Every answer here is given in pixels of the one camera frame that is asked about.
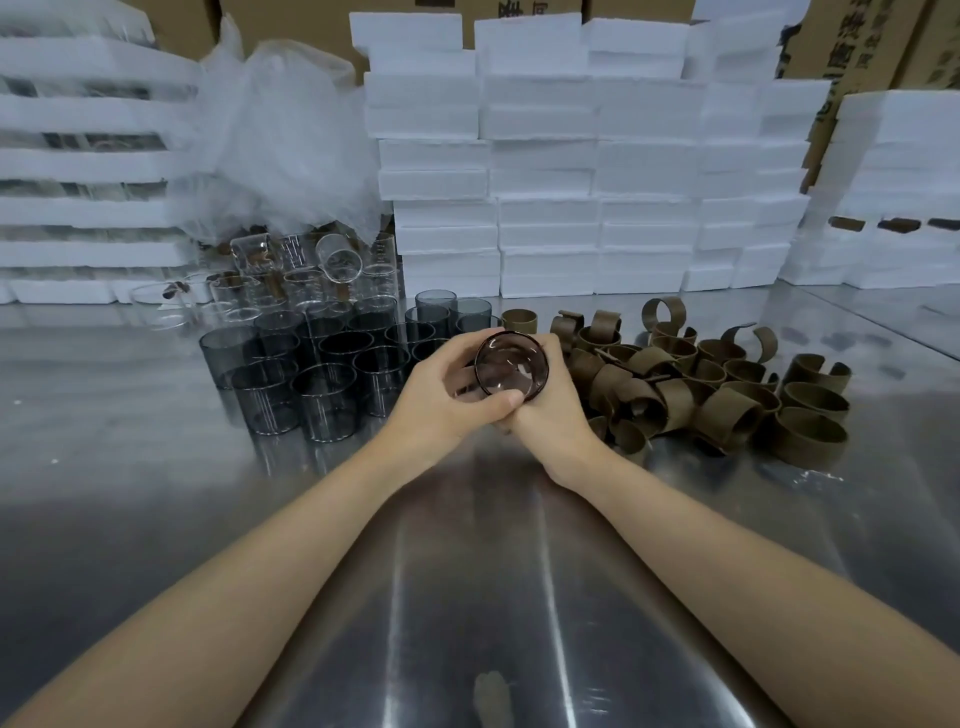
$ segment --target cardboard box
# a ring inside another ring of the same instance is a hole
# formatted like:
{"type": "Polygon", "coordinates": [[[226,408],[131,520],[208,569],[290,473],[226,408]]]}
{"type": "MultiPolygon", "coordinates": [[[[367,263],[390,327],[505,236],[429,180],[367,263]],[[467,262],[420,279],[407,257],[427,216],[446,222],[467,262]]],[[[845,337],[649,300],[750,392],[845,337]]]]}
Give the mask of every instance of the cardboard box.
{"type": "MultiPolygon", "coordinates": [[[[135,0],[159,6],[162,0],[135,0]]],[[[367,59],[350,42],[350,12],[458,12],[462,16],[463,48],[473,48],[473,21],[504,13],[533,15],[580,12],[580,0],[444,0],[429,5],[420,0],[346,0],[304,3],[302,0],[220,0],[223,12],[236,21],[248,53],[261,40],[290,38],[347,59],[359,71],[367,59]]]]}
{"type": "Polygon", "coordinates": [[[960,87],[960,2],[932,0],[903,54],[892,88],[960,87]]]}
{"type": "Polygon", "coordinates": [[[483,140],[380,139],[380,169],[487,169],[491,143],[483,140]]]}
{"type": "Polygon", "coordinates": [[[890,86],[923,8],[924,3],[917,0],[884,0],[857,6],[811,0],[800,26],[784,33],[788,39],[778,75],[832,81],[810,130],[804,167],[812,171],[804,187],[816,181],[840,100],[847,93],[890,86]]]}

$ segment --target dark glass cup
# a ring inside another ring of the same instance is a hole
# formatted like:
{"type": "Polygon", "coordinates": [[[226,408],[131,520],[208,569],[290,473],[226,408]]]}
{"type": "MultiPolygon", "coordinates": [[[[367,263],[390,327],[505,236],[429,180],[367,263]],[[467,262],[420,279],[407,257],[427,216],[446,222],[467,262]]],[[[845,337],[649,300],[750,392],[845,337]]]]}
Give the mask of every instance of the dark glass cup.
{"type": "Polygon", "coordinates": [[[526,401],[540,393],[550,375],[540,344],[516,331],[500,331],[488,338],[477,350],[474,367],[477,384],[488,395],[517,389],[526,401]]]}
{"type": "Polygon", "coordinates": [[[317,443],[345,440],[360,426],[357,374],[347,364],[318,364],[291,383],[300,400],[303,433],[317,443]]]}
{"type": "Polygon", "coordinates": [[[373,337],[366,331],[342,331],[320,342],[318,354],[323,364],[353,365],[353,357],[373,346],[373,337]]]}
{"type": "Polygon", "coordinates": [[[253,327],[216,328],[200,337],[200,351],[217,389],[232,389],[230,373],[264,355],[253,327]]]}
{"type": "Polygon", "coordinates": [[[287,359],[261,359],[232,372],[233,391],[247,429],[258,435],[280,435],[300,424],[290,381],[297,365],[287,359]]]}
{"type": "Polygon", "coordinates": [[[473,331],[482,331],[484,328],[502,327],[503,322],[498,316],[486,316],[481,314],[469,314],[457,319],[457,333],[472,333],[473,331]]]}
{"type": "Polygon", "coordinates": [[[388,417],[410,371],[410,354],[400,347],[371,347],[353,357],[364,410],[388,417]]]}

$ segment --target white foam block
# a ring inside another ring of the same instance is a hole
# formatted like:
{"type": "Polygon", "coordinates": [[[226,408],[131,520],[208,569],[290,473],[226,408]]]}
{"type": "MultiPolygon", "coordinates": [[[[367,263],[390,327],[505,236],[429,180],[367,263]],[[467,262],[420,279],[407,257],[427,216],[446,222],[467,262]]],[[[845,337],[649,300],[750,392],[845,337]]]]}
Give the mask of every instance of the white foam block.
{"type": "Polygon", "coordinates": [[[374,139],[475,139],[479,108],[464,106],[379,109],[366,107],[367,134],[374,139]]]}
{"type": "Polygon", "coordinates": [[[592,139],[550,139],[491,142],[496,169],[592,169],[597,143],[592,139]]]}
{"type": "Polygon", "coordinates": [[[690,268],[684,274],[683,291],[717,291],[730,288],[733,266],[690,268]]]}
{"type": "Polygon", "coordinates": [[[697,201],[689,197],[643,195],[602,200],[600,219],[604,223],[625,225],[696,223],[698,208],[697,201]]]}
{"type": "Polygon", "coordinates": [[[390,170],[378,175],[381,200],[482,200],[487,170],[390,170]]]}
{"type": "Polygon", "coordinates": [[[460,228],[396,227],[396,251],[400,255],[495,251],[496,241],[496,225],[460,228]]]}
{"type": "Polygon", "coordinates": [[[463,20],[458,12],[352,12],[353,47],[367,55],[376,45],[460,50],[463,20]]]}
{"type": "Polygon", "coordinates": [[[480,139],[380,139],[380,169],[486,169],[491,143],[480,139]]]}
{"type": "Polygon", "coordinates": [[[476,51],[411,48],[377,45],[370,49],[373,73],[427,73],[445,76],[475,76],[476,51]]]}
{"type": "Polygon", "coordinates": [[[527,248],[596,247],[600,234],[598,223],[564,223],[562,225],[500,224],[500,250],[527,248]]]}
{"type": "Polygon", "coordinates": [[[476,76],[368,71],[363,78],[368,107],[403,109],[480,103],[480,79],[476,76]]]}
{"type": "Polygon", "coordinates": [[[600,247],[645,249],[648,253],[689,252],[697,242],[699,229],[699,226],[691,223],[666,225],[604,223],[600,230],[600,247]]]}
{"type": "Polygon", "coordinates": [[[593,82],[587,76],[486,75],[482,98],[485,105],[581,109],[596,106],[593,82]]]}
{"type": "Polygon", "coordinates": [[[596,225],[600,201],[585,198],[571,200],[500,200],[497,203],[500,225],[596,225]]]}
{"type": "Polygon", "coordinates": [[[490,195],[496,198],[565,199],[589,197],[592,170],[492,169],[490,195]]]}
{"type": "Polygon", "coordinates": [[[483,107],[480,135],[485,139],[593,139],[596,114],[578,107],[483,107]]]}

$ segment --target gray tinted glass cup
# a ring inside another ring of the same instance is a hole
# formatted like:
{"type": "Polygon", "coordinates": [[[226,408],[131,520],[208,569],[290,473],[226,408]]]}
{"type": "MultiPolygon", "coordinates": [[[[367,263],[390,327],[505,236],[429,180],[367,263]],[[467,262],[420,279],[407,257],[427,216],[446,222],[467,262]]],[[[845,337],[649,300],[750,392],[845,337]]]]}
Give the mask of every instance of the gray tinted glass cup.
{"type": "Polygon", "coordinates": [[[372,347],[353,358],[364,410],[388,417],[409,373],[410,354],[400,347],[372,347]]]}
{"type": "Polygon", "coordinates": [[[360,425],[357,374],[347,364],[319,364],[293,380],[300,400],[303,434],[308,440],[332,443],[345,440],[360,425]]]}

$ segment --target hand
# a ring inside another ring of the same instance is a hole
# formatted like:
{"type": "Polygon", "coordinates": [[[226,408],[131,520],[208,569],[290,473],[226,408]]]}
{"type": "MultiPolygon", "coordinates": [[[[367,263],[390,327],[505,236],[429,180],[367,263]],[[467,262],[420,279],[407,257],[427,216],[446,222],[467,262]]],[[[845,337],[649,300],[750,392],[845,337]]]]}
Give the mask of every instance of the hand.
{"type": "Polygon", "coordinates": [[[560,339],[556,334],[534,336],[546,352],[550,376],[543,390],[510,415],[504,425],[546,468],[559,485],[576,490],[586,463],[606,452],[593,434],[580,404],[580,396],[566,369],[560,339]]]}
{"type": "Polygon", "coordinates": [[[414,367],[393,414],[369,445],[377,456],[396,462],[400,482],[432,468],[473,430],[502,420],[523,403],[524,395],[516,389],[483,400],[477,400],[475,391],[455,399],[476,384],[468,362],[489,336],[502,330],[455,336],[414,367]]]}

